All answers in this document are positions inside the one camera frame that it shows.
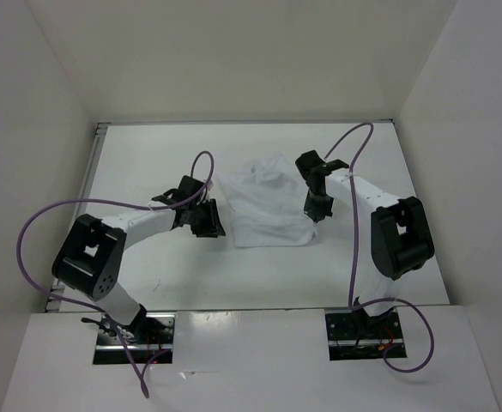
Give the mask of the white skirt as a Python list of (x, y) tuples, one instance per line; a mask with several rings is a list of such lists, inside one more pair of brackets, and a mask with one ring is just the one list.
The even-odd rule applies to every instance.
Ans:
[(217, 175), (237, 248), (309, 244), (317, 225), (303, 211), (307, 186), (280, 152)]

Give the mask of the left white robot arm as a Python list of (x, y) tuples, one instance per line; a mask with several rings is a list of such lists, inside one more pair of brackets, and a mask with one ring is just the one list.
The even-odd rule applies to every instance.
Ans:
[(159, 332), (160, 325), (147, 317), (147, 309), (118, 282), (124, 252), (183, 226), (198, 238), (224, 236), (216, 201), (207, 195), (209, 187), (185, 175), (178, 187), (154, 197), (149, 208), (101, 219), (79, 216), (52, 264), (52, 274), (105, 310), (126, 342)]

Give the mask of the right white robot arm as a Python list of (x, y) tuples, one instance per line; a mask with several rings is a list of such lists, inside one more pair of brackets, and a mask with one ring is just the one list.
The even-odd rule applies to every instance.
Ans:
[(304, 213), (312, 221), (331, 217), (336, 201), (354, 212), (358, 243), (348, 296), (352, 326), (359, 336), (373, 336), (393, 310), (402, 277), (421, 269), (434, 255), (423, 204), (414, 196), (383, 191), (351, 173), (345, 162), (324, 161), (314, 150), (302, 154), (295, 165), (308, 188)]

